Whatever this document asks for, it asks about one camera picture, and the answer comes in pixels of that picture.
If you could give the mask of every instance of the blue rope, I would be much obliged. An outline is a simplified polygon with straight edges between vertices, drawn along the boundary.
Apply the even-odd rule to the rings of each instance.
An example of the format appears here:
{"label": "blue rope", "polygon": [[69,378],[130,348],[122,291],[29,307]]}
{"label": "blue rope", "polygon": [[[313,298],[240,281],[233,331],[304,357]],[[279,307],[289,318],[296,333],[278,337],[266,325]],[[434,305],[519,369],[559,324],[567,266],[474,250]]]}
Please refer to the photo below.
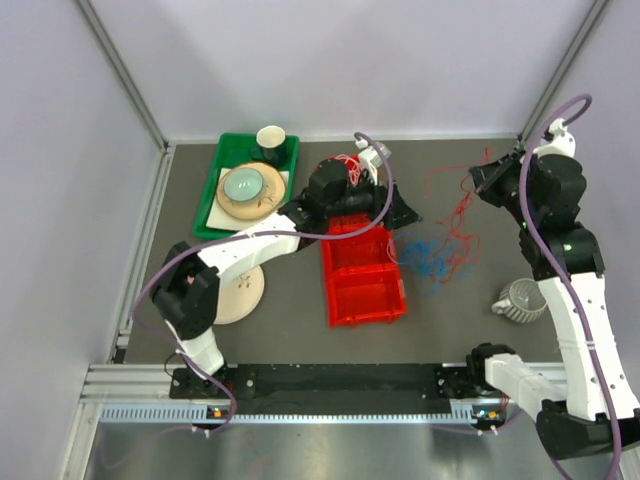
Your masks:
{"label": "blue rope", "polygon": [[[451,257],[455,251],[462,246],[459,240],[449,238],[427,236],[420,238],[413,232],[405,232],[397,235],[394,239],[406,236],[416,238],[408,242],[402,250],[398,252],[398,265],[405,265],[411,268],[417,275],[426,277],[427,281],[422,282],[420,289],[424,297],[431,297],[438,293],[442,282],[451,275]],[[464,277],[469,273],[469,264],[457,271],[451,279]]]}

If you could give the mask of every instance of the red plastic container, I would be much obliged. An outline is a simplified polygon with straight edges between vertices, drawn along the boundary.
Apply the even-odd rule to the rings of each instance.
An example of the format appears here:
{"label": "red plastic container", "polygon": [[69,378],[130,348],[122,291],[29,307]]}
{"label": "red plastic container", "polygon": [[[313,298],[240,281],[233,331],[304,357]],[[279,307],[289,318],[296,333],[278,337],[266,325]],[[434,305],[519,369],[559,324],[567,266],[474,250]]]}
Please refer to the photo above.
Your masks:
{"label": "red plastic container", "polygon": [[[368,223],[366,215],[341,217],[331,221],[329,233],[353,232]],[[391,238],[378,226],[354,238],[322,242],[331,327],[393,323],[407,313],[400,269],[387,254]],[[390,252],[395,258],[393,243]]]}

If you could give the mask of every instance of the cup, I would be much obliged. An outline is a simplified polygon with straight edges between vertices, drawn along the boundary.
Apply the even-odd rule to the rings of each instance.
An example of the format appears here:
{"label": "cup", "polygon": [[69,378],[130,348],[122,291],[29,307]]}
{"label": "cup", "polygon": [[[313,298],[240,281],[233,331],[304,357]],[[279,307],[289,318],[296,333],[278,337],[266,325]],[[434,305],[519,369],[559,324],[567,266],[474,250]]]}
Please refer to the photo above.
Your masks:
{"label": "cup", "polygon": [[286,139],[284,130],[276,125],[261,128],[256,135],[258,145],[249,150],[249,156],[252,160],[280,168],[289,158]]}
{"label": "cup", "polygon": [[530,278],[521,278],[506,285],[500,299],[491,305],[494,313],[505,315],[517,323],[531,323],[542,316],[547,308],[538,284]]}

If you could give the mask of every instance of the gray wall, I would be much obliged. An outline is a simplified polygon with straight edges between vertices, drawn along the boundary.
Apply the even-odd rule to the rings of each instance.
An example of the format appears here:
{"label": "gray wall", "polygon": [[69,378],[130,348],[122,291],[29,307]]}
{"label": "gray wall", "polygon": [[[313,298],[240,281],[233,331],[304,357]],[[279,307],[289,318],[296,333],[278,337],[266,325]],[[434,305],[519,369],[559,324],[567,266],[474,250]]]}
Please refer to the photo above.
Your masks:
{"label": "gray wall", "polygon": [[0,13],[0,478],[52,478],[158,152],[73,2]]}
{"label": "gray wall", "polygon": [[611,324],[640,396],[639,18],[639,2],[612,2],[554,107],[578,93],[593,94],[591,109],[571,128],[588,182],[580,219],[600,242]]}
{"label": "gray wall", "polygon": [[591,2],[93,3],[170,139],[324,140],[518,132]]}

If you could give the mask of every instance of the metal beam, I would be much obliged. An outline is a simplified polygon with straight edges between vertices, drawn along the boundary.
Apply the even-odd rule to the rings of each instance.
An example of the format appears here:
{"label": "metal beam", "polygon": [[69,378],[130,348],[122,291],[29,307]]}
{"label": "metal beam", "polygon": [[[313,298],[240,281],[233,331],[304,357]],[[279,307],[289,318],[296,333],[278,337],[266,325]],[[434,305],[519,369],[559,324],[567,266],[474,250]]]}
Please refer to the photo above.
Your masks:
{"label": "metal beam", "polygon": [[531,112],[531,115],[522,130],[522,138],[525,142],[529,141],[529,137],[531,137],[536,127],[543,120],[544,115],[547,113],[547,110],[553,101],[555,94],[566,78],[567,73],[570,71],[576,58],[578,58],[578,55],[584,48],[586,41],[595,30],[598,22],[602,19],[610,3],[611,0],[594,0],[589,12],[587,12],[586,17],[582,21],[575,37],[573,37],[569,48],[562,57],[562,60],[560,60],[560,64],[553,72],[553,75],[545,87],[540,100],[538,100],[538,103],[533,109],[533,112]]}
{"label": "metal beam", "polygon": [[153,118],[153,115],[151,115],[149,108],[147,107],[146,103],[142,99],[142,95],[140,94],[138,87],[136,87],[136,84],[131,78],[131,74],[127,70],[127,67],[125,66],[124,62],[122,61],[122,58],[118,53],[118,50],[116,49],[113,42],[109,38],[109,34],[107,33],[106,29],[104,28],[104,25],[100,21],[100,17],[98,16],[98,13],[96,12],[93,5],[91,4],[91,1],[90,0],[73,0],[73,1],[80,9],[80,12],[82,13],[82,16],[84,17],[84,19],[87,21],[89,28],[93,32],[93,35],[96,41],[98,42],[98,45],[100,45],[100,48],[104,52],[109,65],[113,69],[113,72],[115,73],[116,78],[118,79],[120,85],[124,89],[127,97],[131,101],[131,104],[134,110],[136,111],[136,113],[138,114],[138,116],[140,117],[140,120],[142,121],[143,125],[145,126],[145,128],[148,130],[153,140],[158,145],[158,148],[161,150],[166,149],[168,146],[168,142],[165,140],[164,136],[162,135],[162,132],[160,131],[160,128],[158,127],[158,124]]}

